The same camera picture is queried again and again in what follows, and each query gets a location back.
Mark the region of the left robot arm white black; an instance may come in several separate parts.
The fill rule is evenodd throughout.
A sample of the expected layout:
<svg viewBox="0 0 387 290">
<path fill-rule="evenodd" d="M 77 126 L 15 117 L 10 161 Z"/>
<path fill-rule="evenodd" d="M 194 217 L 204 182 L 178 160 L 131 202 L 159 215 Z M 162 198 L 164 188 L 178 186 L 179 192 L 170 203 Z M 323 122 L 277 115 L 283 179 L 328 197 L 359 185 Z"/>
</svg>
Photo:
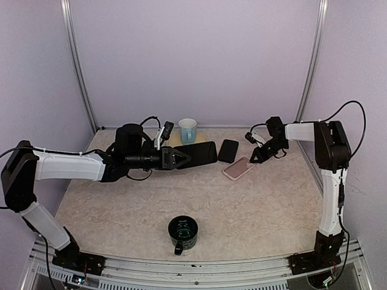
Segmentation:
<svg viewBox="0 0 387 290">
<path fill-rule="evenodd" d="M 36 181 L 46 179 L 84 179 L 102 183 L 128 177 L 132 169 L 173 170 L 191 161 L 191 156 L 163 141 L 170 137 L 173 123 L 166 122 L 154 139 L 140 124 L 118 128 L 115 140 L 106 150 L 59 152 L 33 147 L 22 140 L 8 150 L 10 157 L 1 171 L 6 207 L 22 216 L 26 223 L 56 250 L 58 265 L 77 269 L 85 265 L 85 256 L 70 232 L 61 227 L 52 214 L 37 201 Z"/>
</svg>

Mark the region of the pink phone case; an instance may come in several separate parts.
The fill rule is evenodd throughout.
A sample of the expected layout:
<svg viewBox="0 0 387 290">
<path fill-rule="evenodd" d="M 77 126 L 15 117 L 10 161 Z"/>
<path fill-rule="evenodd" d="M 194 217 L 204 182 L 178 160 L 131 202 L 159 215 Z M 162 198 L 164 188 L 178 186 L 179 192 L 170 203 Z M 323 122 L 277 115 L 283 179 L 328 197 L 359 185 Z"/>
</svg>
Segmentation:
<svg viewBox="0 0 387 290">
<path fill-rule="evenodd" d="M 237 181 L 249 171 L 254 168 L 255 164 L 251 163 L 246 157 L 241 157 L 229 166 L 223 169 L 222 173 L 224 176 L 232 181 Z"/>
</svg>

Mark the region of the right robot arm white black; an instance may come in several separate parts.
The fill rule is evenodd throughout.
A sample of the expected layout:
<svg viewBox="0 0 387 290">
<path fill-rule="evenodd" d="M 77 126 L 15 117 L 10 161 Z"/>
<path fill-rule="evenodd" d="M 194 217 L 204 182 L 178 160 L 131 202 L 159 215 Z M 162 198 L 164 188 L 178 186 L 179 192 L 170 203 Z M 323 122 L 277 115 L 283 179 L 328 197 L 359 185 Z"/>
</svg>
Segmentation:
<svg viewBox="0 0 387 290">
<path fill-rule="evenodd" d="M 293 274 L 324 269 L 341 263 L 339 256 L 345 230 L 342 225 L 345 180 L 351 149 L 340 121 L 284 124 L 271 117 L 265 125 L 271 139 L 256 147 L 251 163 L 263 163 L 289 148 L 291 140 L 314 143 L 314 159 L 323 179 L 323 210 L 313 251 L 294 254 L 289 262 Z"/>
</svg>

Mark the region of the purple-edged smartphone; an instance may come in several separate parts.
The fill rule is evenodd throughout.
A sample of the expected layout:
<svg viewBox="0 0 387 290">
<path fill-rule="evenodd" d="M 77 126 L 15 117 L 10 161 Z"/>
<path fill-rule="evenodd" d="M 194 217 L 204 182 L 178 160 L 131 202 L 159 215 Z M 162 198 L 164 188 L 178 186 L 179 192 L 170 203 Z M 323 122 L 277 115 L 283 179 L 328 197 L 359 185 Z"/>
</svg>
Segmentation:
<svg viewBox="0 0 387 290">
<path fill-rule="evenodd" d="M 191 157 L 191 160 L 186 164 L 179 166 L 177 168 L 178 170 L 204 166 L 218 161 L 216 144 L 214 141 L 176 146 L 175 149 Z"/>
</svg>

